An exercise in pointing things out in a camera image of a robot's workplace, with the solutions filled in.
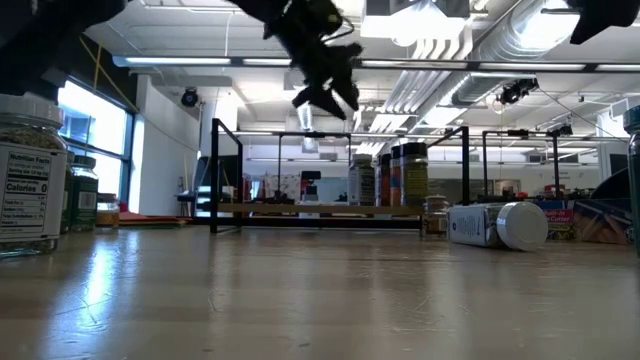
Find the black curved chair back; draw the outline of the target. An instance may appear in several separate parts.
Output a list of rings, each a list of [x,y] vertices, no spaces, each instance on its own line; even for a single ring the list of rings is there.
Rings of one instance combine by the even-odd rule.
[[[590,198],[596,199],[628,199],[630,197],[629,170],[624,168],[598,185]]]

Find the large bright window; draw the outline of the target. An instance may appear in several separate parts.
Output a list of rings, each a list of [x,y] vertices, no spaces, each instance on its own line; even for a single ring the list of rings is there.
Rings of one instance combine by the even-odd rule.
[[[124,201],[129,194],[133,115],[72,81],[58,90],[57,102],[65,114],[59,134],[76,155],[96,160],[99,192]]]

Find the blue plastic wrap box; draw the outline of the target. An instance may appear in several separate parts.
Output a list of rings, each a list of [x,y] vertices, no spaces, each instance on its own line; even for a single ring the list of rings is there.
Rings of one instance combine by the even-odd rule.
[[[546,215],[548,241],[615,245],[634,243],[628,199],[581,199],[536,202]]]

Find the silver spiral air duct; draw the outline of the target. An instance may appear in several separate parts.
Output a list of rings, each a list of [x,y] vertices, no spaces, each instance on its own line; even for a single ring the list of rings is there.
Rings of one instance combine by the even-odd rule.
[[[567,9],[564,0],[519,0],[513,10],[475,46],[469,60],[529,62],[542,59],[573,32],[579,15],[550,14]],[[423,86],[411,111],[416,114],[413,132],[442,128],[483,100],[506,80],[494,73],[441,72]]]

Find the white lid bagel seasoning jar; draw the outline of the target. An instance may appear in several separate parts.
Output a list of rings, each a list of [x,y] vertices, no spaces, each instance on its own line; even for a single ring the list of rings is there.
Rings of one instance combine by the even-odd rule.
[[[355,206],[375,204],[375,170],[370,154],[354,154],[348,173],[348,203]]]
[[[530,202],[454,206],[447,211],[447,222],[452,243],[522,252],[542,247],[549,228],[545,213]]]
[[[0,94],[0,258],[53,252],[65,202],[63,111]]]

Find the black lid jar yellow-green label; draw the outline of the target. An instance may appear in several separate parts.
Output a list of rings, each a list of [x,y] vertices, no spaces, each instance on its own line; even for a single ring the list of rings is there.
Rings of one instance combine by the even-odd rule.
[[[428,196],[428,155],[425,143],[401,146],[401,200],[407,207],[424,206]]]

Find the black metal frame stand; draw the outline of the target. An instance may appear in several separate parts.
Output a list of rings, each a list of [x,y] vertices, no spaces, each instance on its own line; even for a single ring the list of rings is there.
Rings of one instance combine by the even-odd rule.
[[[558,131],[529,131],[526,129],[512,129],[512,130],[485,130],[481,133],[482,141],[482,165],[483,165],[483,185],[484,196],[489,195],[489,183],[488,183],[488,161],[487,161],[487,137],[489,134],[498,136],[506,135],[507,137],[515,137],[523,141],[529,141],[534,135],[541,135],[547,141],[552,143],[553,149],[553,166],[554,166],[554,197],[556,200],[561,200],[563,195],[560,191],[560,174],[559,174],[559,132]]]

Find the white ceiling air unit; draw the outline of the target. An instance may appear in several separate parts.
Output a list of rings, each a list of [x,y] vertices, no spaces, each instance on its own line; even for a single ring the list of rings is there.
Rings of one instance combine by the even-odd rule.
[[[360,35],[408,46],[457,37],[470,18],[469,0],[364,0]]]

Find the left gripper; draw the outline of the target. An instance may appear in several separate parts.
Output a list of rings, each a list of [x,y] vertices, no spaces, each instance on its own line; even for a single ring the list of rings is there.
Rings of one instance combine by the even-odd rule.
[[[327,45],[317,34],[304,29],[287,32],[287,53],[291,66],[300,70],[305,87],[292,100],[299,108],[304,104],[318,107],[336,118],[346,114],[333,98],[335,92],[352,110],[359,109],[359,89],[353,81],[353,66],[363,52],[358,42]]]

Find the red paper folder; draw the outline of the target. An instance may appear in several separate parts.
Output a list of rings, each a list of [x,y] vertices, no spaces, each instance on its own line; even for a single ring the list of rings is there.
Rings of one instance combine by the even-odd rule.
[[[119,214],[119,226],[130,228],[176,228],[190,225],[192,218],[175,216],[142,215],[132,212]]]

